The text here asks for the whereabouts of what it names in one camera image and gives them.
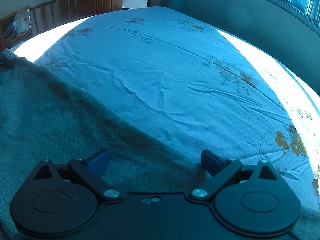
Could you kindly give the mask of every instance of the green blanket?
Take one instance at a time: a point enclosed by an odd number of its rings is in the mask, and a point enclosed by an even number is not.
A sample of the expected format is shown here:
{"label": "green blanket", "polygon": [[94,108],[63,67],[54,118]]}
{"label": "green blanket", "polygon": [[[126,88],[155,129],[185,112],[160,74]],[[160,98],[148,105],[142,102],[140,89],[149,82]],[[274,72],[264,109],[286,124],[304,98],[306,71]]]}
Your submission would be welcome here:
{"label": "green blanket", "polygon": [[[109,149],[103,179],[123,194],[129,191],[190,191],[206,172],[178,152],[135,129],[85,91],[63,83],[47,68],[10,51],[14,62],[0,67],[0,226],[1,237],[17,230],[10,200],[37,162],[67,163]],[[303,209],[295,232],[320,238],[320,212]]]}

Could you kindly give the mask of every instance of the bed sheet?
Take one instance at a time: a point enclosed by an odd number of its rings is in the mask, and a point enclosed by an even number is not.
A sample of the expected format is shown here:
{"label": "bed sheet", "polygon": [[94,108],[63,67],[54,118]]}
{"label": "bed sheet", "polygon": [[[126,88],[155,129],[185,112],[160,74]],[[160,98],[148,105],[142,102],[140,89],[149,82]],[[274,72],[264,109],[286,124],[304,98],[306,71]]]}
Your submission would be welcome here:
{"label": "bed sheet", "polygon": [[304,206],[319,208],[320,99],[247,42],[152,7],[62,25],[13,51],[191,162],[203,149],[270,161]]}

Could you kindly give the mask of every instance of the white bag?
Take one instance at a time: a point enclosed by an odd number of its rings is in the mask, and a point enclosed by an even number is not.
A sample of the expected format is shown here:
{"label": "white bag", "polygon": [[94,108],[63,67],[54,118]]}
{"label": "white bag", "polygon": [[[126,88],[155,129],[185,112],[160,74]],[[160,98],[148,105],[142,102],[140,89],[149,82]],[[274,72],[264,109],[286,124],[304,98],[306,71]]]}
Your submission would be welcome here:
{"label": "white bag", "polygon": [[23,33],[31,28],[29,9],[23,10],[14,16],[16,26],[20,33]]}

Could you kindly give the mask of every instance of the mattress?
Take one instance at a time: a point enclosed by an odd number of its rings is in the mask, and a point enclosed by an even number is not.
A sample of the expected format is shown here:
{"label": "mattress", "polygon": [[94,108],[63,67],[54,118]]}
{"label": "mattress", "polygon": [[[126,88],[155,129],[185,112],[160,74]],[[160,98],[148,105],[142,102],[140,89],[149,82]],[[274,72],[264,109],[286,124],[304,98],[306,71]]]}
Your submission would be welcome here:
{"label": "mattress", "polygon": [[320,98],[249,43],[151,7],[81,19],[12,50],[190,162],[204,149],[270,161],[302,205],[319,209]]}

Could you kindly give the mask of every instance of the towel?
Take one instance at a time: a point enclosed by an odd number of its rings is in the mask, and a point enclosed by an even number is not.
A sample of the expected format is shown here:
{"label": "towel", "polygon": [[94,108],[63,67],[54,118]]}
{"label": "towel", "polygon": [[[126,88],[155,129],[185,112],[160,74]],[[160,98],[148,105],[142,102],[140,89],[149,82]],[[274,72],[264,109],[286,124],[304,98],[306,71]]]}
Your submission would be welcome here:
{"label": "towel", "polygon": [[[210,178],[199,163],[123,121],[47,67],[9,50],[0,58],[14,62],[13,68],[0,67],[2,239],[17,233],[9,204],[41,159],[67,163],[107,148],[111,161],[102,179],[124,195],[130,191],[188,192]],[[318,240],[319,225],[320,212],[303,208],[294,231],[301,239]]]}

